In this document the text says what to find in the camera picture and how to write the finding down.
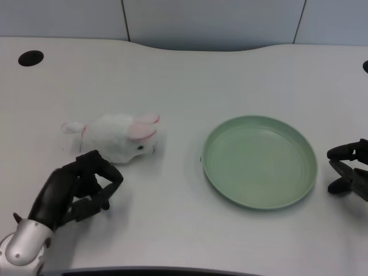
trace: white table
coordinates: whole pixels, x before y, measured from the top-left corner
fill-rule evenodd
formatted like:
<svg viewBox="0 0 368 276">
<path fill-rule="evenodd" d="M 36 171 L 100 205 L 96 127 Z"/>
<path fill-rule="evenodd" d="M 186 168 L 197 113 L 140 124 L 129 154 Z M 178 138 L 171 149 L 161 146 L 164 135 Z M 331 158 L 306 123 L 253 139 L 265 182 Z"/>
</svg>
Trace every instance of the white table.
<svg viewBox="0 0 368 276">
<path fill-rule="evenodd" d="M 20 54 L 34 49 L 44 60 L 20 66 Z M 27 216 L 52 170 L 76 157 L 61 123 L 157 111 L 157 153 L 119 167 L 125 180 L 110 212 L 57 231 L 46 271 L 179 266 L 366 275 L 368 204 L 327 193 L 338 175 L 325 154 L 368 138 L 367 59 L 368 47 L 177 52 L 124 41 L 0 38 L 0 237 L 16 227 L 12 212 Z M 244 114 L 282 120 L 310 141 L 319 175 L 304 200 L 257 212 L 207 183 L 204 138 Z"/>
</svg>

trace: stuffed rabbit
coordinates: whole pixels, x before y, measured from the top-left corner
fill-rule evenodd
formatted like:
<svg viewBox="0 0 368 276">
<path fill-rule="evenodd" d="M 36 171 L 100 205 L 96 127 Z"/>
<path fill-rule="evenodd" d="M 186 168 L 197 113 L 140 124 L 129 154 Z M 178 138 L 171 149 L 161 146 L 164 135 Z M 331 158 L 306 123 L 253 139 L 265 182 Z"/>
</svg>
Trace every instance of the stuffed rabbit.
<svg viewBox="0 0 368 276">
<path fill-rule="evenodd" d="M 137 117 L 108 114 L 90 124 L 68 122 L 64 133 L 81 133 L 80 151 L 98 150 L 112 163 L 126 163 L 134 156 L 153 153 L 157 143 L 155 124 L 160 116 L 148 113 Z"/>
</svg>

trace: pink inner ear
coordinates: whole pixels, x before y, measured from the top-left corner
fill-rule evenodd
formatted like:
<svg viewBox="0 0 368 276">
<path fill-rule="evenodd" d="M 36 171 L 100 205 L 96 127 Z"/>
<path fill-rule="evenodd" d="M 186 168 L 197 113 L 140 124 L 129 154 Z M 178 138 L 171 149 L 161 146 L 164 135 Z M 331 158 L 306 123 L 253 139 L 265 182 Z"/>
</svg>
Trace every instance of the pink inner ear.
<svg viewBox="0 0 368 276">
<path fill-rule="evenodd" d="M 160 121 L 160 115 L 157 113 L 147 113 L 134 118 L 135 122 L 141 122 L 143 124 L 156 124 Z"/>
<path fill-rule="evenodd" d="M 144 140 L 156 134 L 156 129 L 150 125 L 133 123 L 129 126 L 128 137 L 132 140 Z"/>
</svg>

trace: plate rim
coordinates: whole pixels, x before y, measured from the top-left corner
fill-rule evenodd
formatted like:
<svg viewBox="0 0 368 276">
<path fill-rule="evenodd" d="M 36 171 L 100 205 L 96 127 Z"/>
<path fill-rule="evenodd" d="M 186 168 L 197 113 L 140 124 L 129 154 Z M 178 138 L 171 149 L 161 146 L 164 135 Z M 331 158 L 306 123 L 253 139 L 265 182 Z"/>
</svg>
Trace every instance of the plate rim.
<svg viewBox="0 0 368 276">
<path fill-rule="evenodd" d="M 233 121 L 233 120 L 237 120 L 237 119 L 240 119 L 240 118 L 266 118 L 266 119 L 269 119 L 269 120 L 274 120 L 274 121 L 278 121 L 278 122 L 281 122 L 282 124 L 285 124 L 287 125 L 289 128 L 292 128 L 294 131 L 296 131 L 301 137 L 304 138 L 304 140 L 306 141 L 307 145 L 309 146 L 310 150 L 312 151 L 312 154 L 313 154 L 313 157 L 314 157 L 314 160 L 315 160 L 315 163 L 316 163 L 316 167 L 315 167 L 315 175 L 313 176 L 313 181 L 311 182 L 311 184 L 309 185 L 308 189 L 300 196 L 298 197 L 297 199 L 295 199 L 294 201 L 292 202 L 288 202 L 286 204 L 280 204 L 280 205 L 274 205 L 274 206 L 267 206 L 267 207 L 261 207 L 261 206 L 256 206 L 256 205 L 251 205 L 251 204 L 244 204 L 242 202 L 239 202 L 237 200 L 234 200 L 233 198 L 231 198 L 229 195 L 225 194 L 223 191 L 221 191 L 213 182 L 213 180 L 210 178 L 209 176 L 209 173 L 208 173 L 208 169 L 207 169 L 207 166 L 206 166 L 206 158 L 204 158 L 205 156 L 205 150 L 206 150 L 206 146 L 208 145 L 208 142 L 209 142 L 209 139 L 211 138 L 212 134 L 215 133 L 215 131 L 217 131 L 219 129 L 219 127 L 223 126 L 224 124 L 227 124 L 229 123 L 230 121 Z M 248 208 L 252 208 L 252 209 L 257 209 L 257 210 L 274 210 L 274 209 L 280 209 L 280 208 L 284 208 L 284 207 L 287 207 L 289 205 L 292 205 L 296 202 L 298 202 L 299 200 L 303 199 L 312 189 L 313 187 L 315 186 L 315 183 L 317 181 L 317 176 L 318 176 L 318 160 L 317 160 L 317 156 L 316 156 L 316 153 L 312 147 L 312 145 L 310 144 L 310 142 L 308 141 L 308 139 L 303 135 L 301 134 L 300 131 L 298 131 L 296 128 L 294 128 L 293 126 L 279 120 L 279 119 L 275 119 L 275 118 L 272 118 L 272 117 L 268 117 L 268 116 L 261 116 L 261 115 L 245 115 L 245 116 L 238 116 L 238 117 L 234 117 L 234 118 L 231 118 L 229 120 L 226 120 L 224 122 L 222 122 L 221 124 L 218 124 L 218 126 L 216 126 L 211 132 L 210 134 L 208 134 L 206 140 L 205 140 L 205 143 L 204 143 L 204 146 L 203 146 L 203 150 L 202 150 L 202 167 L 203 167 L 203 170 L 206 174 L 206 177 L 208 179 L 208 181 L 211 183 L 211 185 L 221 194 L 223 195 L 225 198 L 227 198 L 228 200 L 231 200 L 232 202 L 235 202 L 241 206 L 245 206 L 245 207 L 248 207 Z"/>
</svg>

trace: rabbit tail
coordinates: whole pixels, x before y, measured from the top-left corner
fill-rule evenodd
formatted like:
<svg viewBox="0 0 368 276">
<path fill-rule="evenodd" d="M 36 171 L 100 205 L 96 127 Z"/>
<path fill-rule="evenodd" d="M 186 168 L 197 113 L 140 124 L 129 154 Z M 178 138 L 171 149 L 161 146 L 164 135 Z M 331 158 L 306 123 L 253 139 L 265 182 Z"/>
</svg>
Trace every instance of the rabbit tail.
<svg viewBox="0 0 368 276">
<path fill-rule="evenodd" d="M 66 134 L 69 133 L 82 133 L 86 125 L 78 122 L 66 122 L 62 125 L 62 131 Z"/>
</svg>

